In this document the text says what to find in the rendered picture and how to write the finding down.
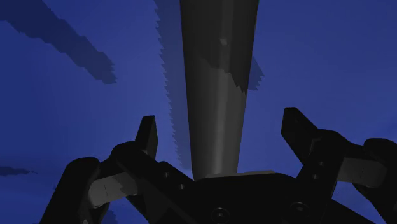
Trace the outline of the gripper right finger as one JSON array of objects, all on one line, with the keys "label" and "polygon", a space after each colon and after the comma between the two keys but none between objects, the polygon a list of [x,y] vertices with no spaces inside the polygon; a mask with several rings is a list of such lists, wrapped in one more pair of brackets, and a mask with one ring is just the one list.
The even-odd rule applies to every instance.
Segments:
[{"label": "gripper right finger", "polygon": [[386,224],[397,224],[397,143],[354,144],[297,108],[284,109],[281,134],[302,163],[281,224],[374,224],[332,198],[339,181],[351,183]]}]

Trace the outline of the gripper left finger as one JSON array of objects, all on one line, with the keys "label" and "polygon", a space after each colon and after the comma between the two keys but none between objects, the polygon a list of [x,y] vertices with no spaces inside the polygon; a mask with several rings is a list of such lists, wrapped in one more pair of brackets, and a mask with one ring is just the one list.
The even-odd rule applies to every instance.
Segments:
[{"label": "gripper left finger", "polygon": [[136,138],[116,145],[110,156],[68,163],[39,224],[103,224],[112,201],[126,198],[149,224],[196,224],[188,203],[192,180],[155,160],[154,116],[144,116]]}]

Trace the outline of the dark grey robot stand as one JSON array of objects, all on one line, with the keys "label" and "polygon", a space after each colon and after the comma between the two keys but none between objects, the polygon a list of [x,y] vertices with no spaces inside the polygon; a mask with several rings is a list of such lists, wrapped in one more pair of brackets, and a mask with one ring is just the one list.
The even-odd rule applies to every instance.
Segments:
[{"label": "dark grey robot stand", "polygon": [[259,0],[179,0],[194,179],[237,172]]}]

